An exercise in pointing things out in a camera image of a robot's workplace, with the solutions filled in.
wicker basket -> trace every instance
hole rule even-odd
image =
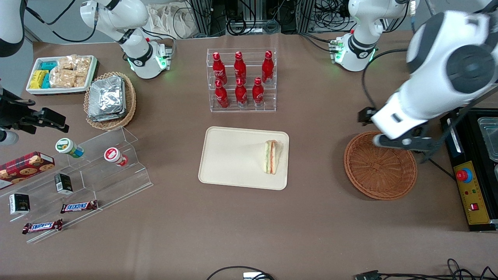
[[[126,116],[122,119],[116,119],[116,120],[110,120],[110,121],[104,121],[104,122],[94,122],[90,120],[90,118],[87,117],[87,122],[97,128],[97,129],[102,129],[102,130],[113,130],[117,127],[120,126],[126,126],[131,119],[133,118],[133,115],[135,114],[135,108],[136,108],[136,95],[135,95],[135,88],[133,88],[133,85],[131,84],[131,81],[129,78],[123,74],[123,73],[118,73],[118,72],[111,72],[111,73],[106,73],[104,75],[101,75],[97,77],[95,80],[102,80],[102,79],[107,79],[113,75],[120,76],[121,78],[124,79],[124,88],[125,88],[125,94],[126,94],[126,110],[128,113]],[[85,93],[85,102],[83,104],[83,110],[85,110],[85,113],[88,115],[88,98],[90,95],[90,88],[87,89],[87,92]]]
[[[393,200],[406,195],[415,184],[417,164],[410,151],[377,147],[380,132],[354,137],[344,152],[344,168],[351,183],[367,196]]]

table surface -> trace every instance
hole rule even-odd
[[[325,34],[334,38],[337,34]],[[380,51],[406,47],[411,34],[382,36]],[[347,143],[375,130],[356,122],[368,106],[361,73],[332,65],[297,35],[179,40],[171,70],[141,80],[115,43],[34,44],[34,57],[95,55],[99,74],[122,72],[137,92],[126,127],[154,186],[35,245],[26,244],[8,211],[0,218],[0,278],[203,280],[225,266],[252,266],[281,280],[350,279],[370,270],[445,273],[456,259],[473,272],[498,270],[498,235],[470,233],[455,182],[431,164],[418,166],[405,197],[375,201],[349,182]],[[276,47],[275,113],[212,114],[206,90],[207,48]],[[404,53],[378,59],[367,85],[382,104],[408,78]],[[0,162],[37,150],[54,154],[61,137],[83,142],[103,131],[85,121],[83,95],[24,98],[67,116],[68,134],[39,128],[0,148]],[[497,107],[498,100],[486,101]],[[197,178],[211,126],[284,131],[290,137],[288,185],[282,191],[202,184]],[[438,134],[437,121],[433,133]],[[446,150],[434,159],[446,169]],[[241,279],[241,271],[216,279]]]

bottle cap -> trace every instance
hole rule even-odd
[[[55,149],[61,153],[70,152],[74,147],[74,142],[69,138],[62,138],[55,144]]]
[[[104,152],[104,158],[108,161],[108,162],[115,162],[117,161],[119,158],[121,157],[121,152],[120,150],[112,147],[112,148],[109,148],[107,149],[105,152]]]

gray floor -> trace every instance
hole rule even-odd
[[[65,7],[60,0],[30,0],[29,7],[37,11],[46,21],[53,20]],[[51,31],[54,30],[61,36],[68,39],[82,39],[90,35],[92,29],[86,26],[80,17],[80,4],[84,0],[77,0],[75,4],[63,15],[60,20],[51,26],[46,26],[35,19],[31,14],[25,14],[25,25],[31,29],[42,41],[50,43],[67,43],[59,39]],[[167,0],[143,0],[144,3],[162,3]],[[436,6],[436,12],[448,9],[476,11],[480,9],[477,0],[432,0]],[[420,0],[419,8],[416,15],[416,26],[426,21],[430,14],[425,5],[425,0]],[[410,22],[406,20],[400,30],[409,30]],[[99,31],[87,42],[111,42],[112,40]],[[30,43],[24,44],[22,49],[14,56],[8,58],[0,58],[0,79],[4,88],[20,95],[25,87],[26,80],[31,71],[33,62],[33,50]]]

white tray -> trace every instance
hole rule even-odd
[[[275,175],[263,171],[264,144],[277,140],[283,151]],[[285,132],[210,127],[202,150],[199,180],[206,184],[283,190],[287,186],[289,135]]]
[[[93,55],[80,55],[81,57],[90,57],[92,61],[90,62],[90,69],[88,70],[87,80],[85,81],[85,85],[83,87],[77,88],[50,88],[50,89],[31,89],[29,88],[29,83],[33,78],[34,71],[40,70],[40,65],[42,62],[46,61],[56,61],[59,58],[63,58],[64,56],[54,56],[54,57],[40,57],[37,58],[34,62],[33,69],[31,70],[31,75],[29,75],[28,83],[26,85],[26,91],[31,93],[32,95],[43,96],[43,95],[61,95],[61,94],[72,94],[72,93],[84,93],[88,87],[90,87],[90,83],[92,82],[93,75],[95,73],[95,68],[97,66],[97,59]]]

